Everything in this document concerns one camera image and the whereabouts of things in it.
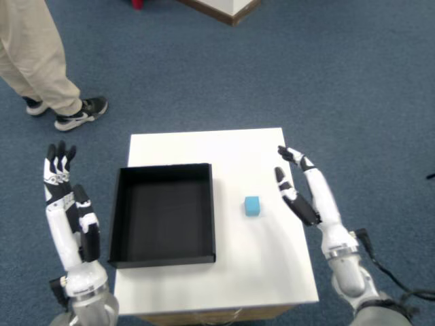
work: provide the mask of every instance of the person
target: person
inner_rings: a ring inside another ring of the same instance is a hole
[[[67,78],[62,40],[45,0],[0,0],[0,76],[26,101],[28,114],[52,109],[60,131],[107,110],[102,96],[82,101]]]

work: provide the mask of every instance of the blue carpet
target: blue carpet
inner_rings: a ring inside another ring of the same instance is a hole
[[[51,113],[27,116],[0,81],[0,325],[47,325],[60,312],[48,280],[63,271],[42,190],[46,147],[59,139],[78,146],[72,177],[94,201],[104,258],[130,134],[282,126],[287,144],[324,171],[345,225],[368,228],[405,283],[435,287],[435,181],[424,179],[435,172],[433,0],[263,0],[236,28],[176,1],[149,0],[140,12],[126,0],[48,4],[70,78],[110,108],[61,134]],[[320,303],[240,325],[349,324],[321,234],[308,229],[307,239]],[[378,288],[398,297],[364,259]],[[433,325],[434,306],[412,303],[421,308],[415,325]]]

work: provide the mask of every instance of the robotic hand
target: robotic hand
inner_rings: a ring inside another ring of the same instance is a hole
[[[50,145],[44,162],[43,183],[46,215],[63,268],[67,272],[50,286],[66,313],[51,326],[113,326],[119,306],[109,292],[107,274],[98,262],[100,256],[99,222],[91,201],[81,185],[71,187],[70,163],[75,146]],[[71,299],[73,312],[69,312]]]
[[[368,271],[360,264],[358,242],[354,232],[348,232],[334,196],[323,174],[302,153],[280,146],[284,160],[301,168],[313,197],[312,206],[275,169],[284,202],[305,225],[316,225],[322,232],[321,250],[333,271],[332,286],[352,306],[355,320],[351,326],[410,326],[407,311],[379,293]]]

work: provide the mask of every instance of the wooden base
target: wooden base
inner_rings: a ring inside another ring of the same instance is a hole
[[[293,306],[274,306],[264,308],[244,308],[239,310],[191,312],[187,314],[162,314],[140,316],[140,318],[157,326],[224,324],[233,321],[272,319],[291,308],[293,308]]]
[[[188,5],[189,7],[198,10],[199,12],[202,12],[203,14],[211,16],[219,20],[220,22],[224,22],[225,24],[231,26],[236,26],[238,23],[240,23],[240,21],[244,19],[244,17],[246,17],[252,10],[256,9],[261,3],[261,0],[252,0],[237,14],[231,16],[225,12],[221,12],[220,10],[210,7],[209,5],[206,5],[197,0],[178,0],[178,1],[184,3],[185,5]]]

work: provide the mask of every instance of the shoe sole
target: shoe sole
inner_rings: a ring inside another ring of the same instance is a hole
[[[31,107],[26,107],[26,113],[32,115],[33,117],[37,117],[38,115],[42,115],[45,111],[47,111],[48,106],[41,104],[41,107],[37,109],[32,109]]]
[[[82,124],[86,123],[86,122],[92,122],[95,121],[96,119],[98,119],[99,117],[101,117],[106,111],[107,111],[107,106],[109,103],[106,103],[106,105],[104,106],[104,108],[100,111],[100,113],[98,113],[98,115],[94,116],[90,116],[87,117],[86,119],[83,120],[73,120],[71,121],[71,123],[67,124],[67,125],[63,125],[63,124],[59,124],[57,121],[54,122],[54,127],[59,130],[59,131],[69,131],[71,129],[77,128],[78,126],[81,126]]]

